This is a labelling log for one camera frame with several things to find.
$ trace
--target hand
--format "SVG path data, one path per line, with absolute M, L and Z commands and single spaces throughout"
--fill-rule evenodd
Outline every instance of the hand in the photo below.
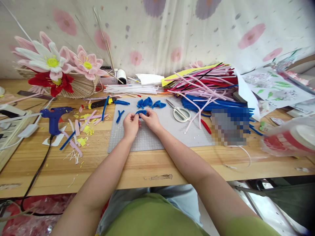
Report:
M 158 120 L 158 115 L 155 111 L 147 109 L 147 115 L 144 115 L 142 113 L 140 113 L 139 115 L 154 133 L 157 133 L 158 131 L 163 129 L 160 121 Z
M 124 138 L 132 139 L 132 141 L 134 141 L 138 133 L 138 129 L 141 127 L 139 115 L 128 113 L 123 121 L 123 126 L 125 130 Z

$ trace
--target green shirt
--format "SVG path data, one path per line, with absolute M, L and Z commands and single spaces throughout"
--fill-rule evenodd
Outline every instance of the green shirt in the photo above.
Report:
M 102 236 L 154 236 L 208 234 L 192 219 L 157 193 L 147 193 L 130 202 Z M 279 234 L 258 217 L 236 217 L 227 225 L 227 236 Z

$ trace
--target plastic bag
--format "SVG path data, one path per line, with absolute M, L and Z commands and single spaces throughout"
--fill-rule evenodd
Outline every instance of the plastic bag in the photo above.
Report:
M 315 117 L 298 117 L 268 131 L 261 149 L 274 156 L 315 155 Z

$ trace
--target hot glue gun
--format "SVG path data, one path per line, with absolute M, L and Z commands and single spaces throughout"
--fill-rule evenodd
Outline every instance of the hot glue gun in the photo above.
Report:
M 58 135 L 61 133 L 58 128 L 59 119 L 63 114 L 69 113 L 72 110 L 72 107 L 59 107 L 40 111 L 40 113 L 42 113 L 42 117 L 49 118 L 49 133 L 51 135 Z

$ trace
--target floral curtain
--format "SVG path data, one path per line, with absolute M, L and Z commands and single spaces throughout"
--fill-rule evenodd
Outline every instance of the floral curtain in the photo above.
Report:
M 58 48 L 81 44 L 110 65 L 92 6 L 98 9 L 114 66 L 127 75 L 169 75 L 184 66 L 225 61 L 241 73 L 309 47 L 315 52 L 311 0 L 3 0 L 33 40 L 44 31 Z M 26 38 L 0 4 L 1 78 L 19 78 L 10 53 Z

